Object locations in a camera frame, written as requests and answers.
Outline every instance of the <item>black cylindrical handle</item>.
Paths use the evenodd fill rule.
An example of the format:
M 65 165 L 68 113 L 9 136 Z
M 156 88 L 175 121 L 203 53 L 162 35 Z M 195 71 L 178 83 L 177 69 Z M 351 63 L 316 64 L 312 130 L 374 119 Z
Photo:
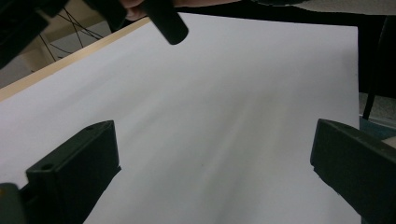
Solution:
M 177 14 L 171 0 L 145 0 L 142 8 L 169 44 L 176 45 L 186 38 L 189 28 Z

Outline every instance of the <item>white surface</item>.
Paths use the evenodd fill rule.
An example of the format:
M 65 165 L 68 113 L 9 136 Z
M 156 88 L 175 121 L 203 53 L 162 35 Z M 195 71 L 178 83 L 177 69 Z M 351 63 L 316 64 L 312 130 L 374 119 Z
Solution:
M 309 163 L 316 122 L 357 127 L 357 29 L 183 15 L 0 103 L 0 181 L 114 119 L 121 172 L 86 223 L 360 223 Z

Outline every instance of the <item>black cable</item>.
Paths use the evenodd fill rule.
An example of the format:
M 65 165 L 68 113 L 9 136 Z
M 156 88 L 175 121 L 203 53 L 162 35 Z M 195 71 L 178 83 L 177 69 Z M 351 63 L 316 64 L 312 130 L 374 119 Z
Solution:
M 88 32 L 88 34 L 85 34 L 85 35 L 89 35 L 89 36 L 91 36 L 91 37 L 93 37 L 93 38 L 95 38 L 95 39 L 101 39 L 101 38 L 103 38 L 102 35 L 99 35 L 99 34 L 97 34 L 96 32 L 94 32 L 94 31 L 92 31 L 92 30 L 90 30 L 90 29 L 88 29 L 88 28 L 82 26 L 78 21 L 77 21 L 77 22 L 73 22 L 73 21 L 67 19 L 66 17 L 64 17 L 63 15 L 60 15 L 60 14 L 58 14 L 58 16 L 61 17 L 61 18 L 64 19 L 64 20 L 68 21 L 68 22 L 74 23 L 76 26 L 78 26 L 78 27 L 81 28 L 82 30 Z
M 72 20 L 72 19 L 70 18 L 70 16 L 69 16 L 69 13 L 66 11 L 66 8 L 64 8 L 64 11 L 66 12 L 67 17 L 69 18 L 69 20 Z M 72 22 L 72 25 L 73 25 L 73 28 L 75 29 L 76 35 L 77 35 L 77 37 L 78 37 L 79 44 L 81 45 L 81 48 L 83 49 L 84 46 L 82 45 L 81 38 L 79 38 L 79 34 L 78 34 L 78 31 L 77 31 L 76 25 L 75 25 L 73 22 Z
M 372 68 L 372 81 L 370 90 L 368 92 L 368 97 L 366 101 L 366 106 L 364 107 L 363 119 L 369 119 L 371 110 L 373 108 L 375 100 L 375 92 L 378 87 L 378 82 L 381 77 L 384 77 L 387 73 L 386 64 L 391 63 L 391 46 L 392 42 L 396 39 L 396 17 L 387 16 L 382 27 L 381 36 L 379 37 L 377 50 L 375 53 L 375 61 Z
M 41 35 L 39 35 L 39 36 L 40 36 L 41 40 L 43 41 L 44 45 L 46 46 L 47 50 L 49 51 L 49 54 L 50 54 L 50 56 L 52 57 L 53 61 L 56 62 L 55 57 L 53 56 L 52 52 L 50 51 L 50 48 L 49 48 L 49 46 L 47 45 L 46 41 L 44 41 L 43 36 L 41 36 Z
M 70 12 L 68 12 L 67 10 L 66 10 L 66 13 L 81 27 L 81 28 L 83 28 L 83 29 L 85 29 L 88 33 L 93 33 L 93 34 L 96 34 L 97 36 L 99 36 L 100 38 L 103 38 L 101 35 L 99 35 L 99 34 L 97 34 L 97 33 L 95 33 L 95 32 L 93 32 L 93 31 L 91 31 L 91 30 L 88 30 L 87 28 L 85 28 L 84 26 L 82 26 L 74 17 L 73 17 L 73 15 L 70 13 Z
M 82 32 L 83 30 L 85 30 L 86 32 L 88 32 L 88 33 L 82 32 L 84 35 L 88 35 L 88 36 L 90 36 L 90 37 L 93 37 L 93 38 L 95 38 L 96 40 L 99 40 L 99 39 L 102 38 L 102 37 L 99 37 L 99 38 L 98 38 L 98 37 L 94 36 L 93 34 L 98 35 L 98 36 L 101 36 L 101 35 L 99 35 L 99 34 L 95 33 L 94 31 L 91 31 L 91 30 L 89 30 L 89 29 L 87 29 L 87 28 L 81 26 L 80 24 L 77 24 L 77 23 L 75 23 L 75 22 L 70 21 L 69 19 L 67 19 L 67 18 L 64 17 L 63 15 L 58 14 L 58 16 L 61 17 L 61 18 L 64 19 L 64 20 L 66 20 L 66 21 L 68 21 L 68 22 L 71 22 L 71 23 L 74 23 L 76 26 L 80 27 L 80 28 L 82 29 L 81 32 Z
M 59 48 L 59 47 L 56 47 L 55 45 L 53 45 L 53 44 L 50 44 L 51 46 L 53 46 L 53 47 L 55 47 L 56 49 L 58 49 L 58 50 L 60 50 L 60 51 L 63 51 L 63 52 L 65 52 L 65 53 L 68 53 L 68 54 L 72 54 L 73 52 L 69 52 L 69 51 L 66 51 L 66 50 L 64 50 L 64 49 L 61 49 L 61 48 Z

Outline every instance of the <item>white sheet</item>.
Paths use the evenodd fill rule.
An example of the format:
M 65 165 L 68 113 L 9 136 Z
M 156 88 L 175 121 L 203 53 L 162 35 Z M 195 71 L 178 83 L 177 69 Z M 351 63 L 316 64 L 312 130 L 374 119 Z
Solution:
M 334 224 L 357 213 L 313 171 L 319 118 L 358 126 L 357 29 L 182 15 L 0 103 L 0 181 L 114 119 L 121 172 L 86 223 Z

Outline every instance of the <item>hand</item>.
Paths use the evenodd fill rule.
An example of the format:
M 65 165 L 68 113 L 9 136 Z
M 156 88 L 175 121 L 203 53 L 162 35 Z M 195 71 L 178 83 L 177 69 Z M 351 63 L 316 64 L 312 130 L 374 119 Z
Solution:
M 122 5 L 127 9 L 128 14 L 126 19 L 128 21 L 137 21 L 146 16 L 146 13 L 141 9 L 140 4 L 144 0 L 120 0 Z M 240 0 L 172 0 L 175 7 L 208 7 Z

